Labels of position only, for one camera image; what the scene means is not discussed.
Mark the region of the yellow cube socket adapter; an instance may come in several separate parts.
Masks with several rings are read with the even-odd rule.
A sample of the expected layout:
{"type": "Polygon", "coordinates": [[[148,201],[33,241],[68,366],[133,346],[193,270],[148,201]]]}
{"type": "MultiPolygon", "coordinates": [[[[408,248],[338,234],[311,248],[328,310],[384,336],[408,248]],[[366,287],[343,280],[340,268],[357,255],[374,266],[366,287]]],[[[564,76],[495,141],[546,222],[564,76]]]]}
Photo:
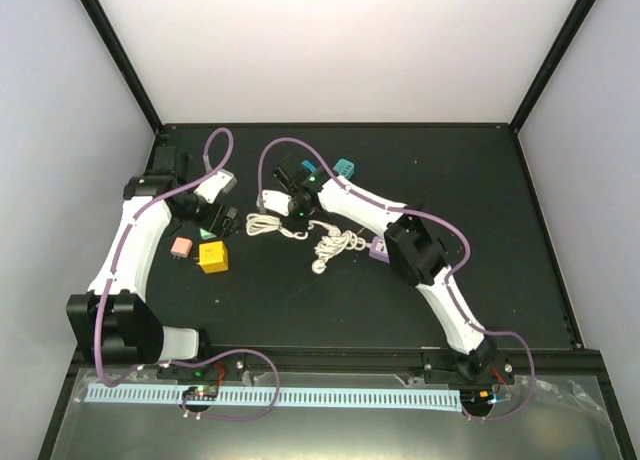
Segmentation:
{"type": "Polygon", "coordinates": [[[229,270],[227,247],[222,240],[199,245],[198,265],[205,274],[220,273],[229,270]]]}

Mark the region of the blue cube plug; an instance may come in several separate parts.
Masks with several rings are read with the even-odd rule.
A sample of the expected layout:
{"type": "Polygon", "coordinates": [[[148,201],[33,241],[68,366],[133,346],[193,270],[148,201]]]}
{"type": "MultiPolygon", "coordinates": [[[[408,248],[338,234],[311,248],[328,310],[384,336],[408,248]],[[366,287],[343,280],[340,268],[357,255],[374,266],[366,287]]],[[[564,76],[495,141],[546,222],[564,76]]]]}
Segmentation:
{"type": "Polygon", "coordinates": [[[317,170],[317,167],[309,160],[303,160],[301,165],[309,172],[313,173],[317,170]]]}

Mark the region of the pink plug adapter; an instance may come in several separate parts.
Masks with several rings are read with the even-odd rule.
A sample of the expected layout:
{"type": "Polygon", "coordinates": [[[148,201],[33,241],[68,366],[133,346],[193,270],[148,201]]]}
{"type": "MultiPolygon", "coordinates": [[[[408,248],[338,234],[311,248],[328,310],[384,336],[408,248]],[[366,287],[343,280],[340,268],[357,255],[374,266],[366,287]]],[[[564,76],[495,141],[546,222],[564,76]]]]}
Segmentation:
{"type": "Polygon", "coordinates": [[[170,253],[174,258],[186,259],[189,257],[192,248],[192,240],[184,237],[176,237],[171,246],[170,253]]]}

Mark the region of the teal plug adapter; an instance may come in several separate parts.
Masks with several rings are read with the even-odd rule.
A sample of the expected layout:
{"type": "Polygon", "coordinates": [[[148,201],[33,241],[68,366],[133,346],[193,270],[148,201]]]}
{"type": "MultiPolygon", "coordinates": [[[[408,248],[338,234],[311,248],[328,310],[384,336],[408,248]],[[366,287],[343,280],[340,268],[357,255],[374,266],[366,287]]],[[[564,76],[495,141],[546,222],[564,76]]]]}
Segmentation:
{"type": "Polygon", "coordinates": [[[353,177],[355,173],[355,164],[348,159],[340,158],[334,164],[333,171],[338,176],[342,176],[345,179],[349,180],[353,177]]]}

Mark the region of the green plug adapter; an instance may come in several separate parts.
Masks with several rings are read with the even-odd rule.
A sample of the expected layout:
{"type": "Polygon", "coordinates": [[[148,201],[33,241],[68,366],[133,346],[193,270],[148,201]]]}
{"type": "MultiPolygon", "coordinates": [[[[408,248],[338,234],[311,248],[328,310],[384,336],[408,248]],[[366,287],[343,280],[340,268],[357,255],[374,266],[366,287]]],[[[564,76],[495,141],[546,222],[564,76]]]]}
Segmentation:
{"type": "Polygon", "coordinates": [[[204,229],[200,229],[200,230],[199,230],[199,232],[200,232],[200,236],[201,236],[201,238],[202,238],[203,240],[205,240],[205,239],[211,239],[211,238],[213,238],[213,237],[214,237],[214,235],[213,235],[211,232],[206,231],[206,230],[204,230],[204,229]]]}

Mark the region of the purple power strip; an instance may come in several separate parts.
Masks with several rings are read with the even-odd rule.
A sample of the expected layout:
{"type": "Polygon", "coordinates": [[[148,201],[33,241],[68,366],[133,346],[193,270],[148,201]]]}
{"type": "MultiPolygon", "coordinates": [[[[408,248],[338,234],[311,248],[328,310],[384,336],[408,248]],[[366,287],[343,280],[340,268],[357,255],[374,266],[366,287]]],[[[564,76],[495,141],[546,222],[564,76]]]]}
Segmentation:
{"type": "Polygon", "coordinates": [[[389,255],[384,239],[380,236],[374,236],[369,245],[369,256],[375,260],[389,263],[389,255]]]}

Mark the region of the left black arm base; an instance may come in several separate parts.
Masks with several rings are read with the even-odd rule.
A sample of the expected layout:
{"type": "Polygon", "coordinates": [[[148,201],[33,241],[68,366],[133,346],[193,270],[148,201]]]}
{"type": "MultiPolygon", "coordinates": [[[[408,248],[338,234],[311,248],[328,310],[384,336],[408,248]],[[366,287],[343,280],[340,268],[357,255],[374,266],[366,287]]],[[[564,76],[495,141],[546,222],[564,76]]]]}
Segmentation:
{"type": "Polygon", "coordinates": [[[239,380],[248,365],[248,349],[217,351],[213,357],[196,360],[175,360],[168,366],[159,366],[160,379],[186,381],[239,380]]]}

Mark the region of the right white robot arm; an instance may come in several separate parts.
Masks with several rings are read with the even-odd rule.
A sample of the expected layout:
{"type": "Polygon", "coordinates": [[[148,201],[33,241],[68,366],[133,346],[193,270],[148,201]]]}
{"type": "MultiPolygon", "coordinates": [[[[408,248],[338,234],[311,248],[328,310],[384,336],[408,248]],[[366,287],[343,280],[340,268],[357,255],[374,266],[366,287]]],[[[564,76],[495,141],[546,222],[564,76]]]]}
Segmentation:
{"type": "Polygon", "coordinates": [[[457,353],[457,376],[476,383],[490,372],[495,341],[466,304],[442,242],[429,234],[417,210],[376,196],[323,167],[311,171],[282,161],[273,176],[287,197],[283,215],[296,221],[316,212],[340,215],[380,237],[391,269],[420,292],[441,324],[449,347],[457,353]]]}

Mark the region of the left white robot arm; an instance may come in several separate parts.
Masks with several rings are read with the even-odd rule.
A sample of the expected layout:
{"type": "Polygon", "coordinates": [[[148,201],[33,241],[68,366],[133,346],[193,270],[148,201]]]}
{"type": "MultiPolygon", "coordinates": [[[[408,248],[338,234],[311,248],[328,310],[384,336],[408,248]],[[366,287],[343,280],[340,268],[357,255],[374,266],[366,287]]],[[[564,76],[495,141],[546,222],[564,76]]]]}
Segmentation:
{"type": "Polygon", "coordinates": [[[120,224],[109,253],[86,293],[72,295],[66,314],[84,360],[94,359],[101,337],[104,363],[152,364],[179,360],[193,379],[214,368],[213,352],[202,346],[204,330],[165,326],[146,303],[150,269],[172,221],[192,222],[217,237],[236,232],[236,208],[221,202],[236,184],[224,169],[196,186],[187,182],[188,154],[160,147],[152,164],[123,190],[120,224]]]}

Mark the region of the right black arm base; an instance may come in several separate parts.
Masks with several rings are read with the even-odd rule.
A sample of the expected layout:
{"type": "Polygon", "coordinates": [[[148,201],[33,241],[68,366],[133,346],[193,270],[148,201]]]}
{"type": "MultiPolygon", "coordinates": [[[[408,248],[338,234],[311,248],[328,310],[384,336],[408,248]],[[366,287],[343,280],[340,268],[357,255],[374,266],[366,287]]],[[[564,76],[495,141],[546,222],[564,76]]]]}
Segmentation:
{"type": "Polygon", "coordinates": [[[509,357],[494,354],[480,364],[450,349],[422,352],[421,370],[415,372],[427,383],[448,385],[489,385],[504,382],[511,386],[514,376],[505,370],[509,357]]]}

